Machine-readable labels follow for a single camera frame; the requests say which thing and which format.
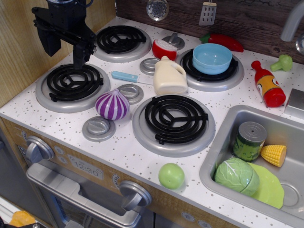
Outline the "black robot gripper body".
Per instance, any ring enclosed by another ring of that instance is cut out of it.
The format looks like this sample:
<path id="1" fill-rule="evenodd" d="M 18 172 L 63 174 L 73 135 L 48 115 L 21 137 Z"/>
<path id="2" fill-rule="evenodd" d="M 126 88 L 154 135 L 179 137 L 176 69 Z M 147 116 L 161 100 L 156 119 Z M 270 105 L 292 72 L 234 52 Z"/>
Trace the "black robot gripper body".
<path id="1" fill-rule="evenodd" d="M 86 10 L 93 1 L 86 0 L 48 0 L 47 8 L 33 7 L 34 26 L 42 29 L 56 29 L 61 41 L 72 46 L 80 40 L 88 42 L 93 54 L 95 33 L 86 25 Z"/>

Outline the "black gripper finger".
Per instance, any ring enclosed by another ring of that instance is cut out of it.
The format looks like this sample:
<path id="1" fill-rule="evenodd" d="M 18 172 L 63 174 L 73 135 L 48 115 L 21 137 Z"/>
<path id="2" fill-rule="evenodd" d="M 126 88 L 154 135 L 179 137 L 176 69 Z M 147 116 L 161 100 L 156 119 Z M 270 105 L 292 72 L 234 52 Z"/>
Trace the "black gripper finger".
<path id="1" fill-rule="evenodd" d="M 56 35 L 54 28 L 38 28 L 38 36 L 44 48 L 44 51 L 50 56 L 54 56 L 61 49 L 61 39 Z"/>
<path id="2" fill-rule="evenodd" d="M 73 46 L 73 65 L 74 69 L 80 70 L 90 59 L 91 49 L 88 42 L 80 40 Z"/>

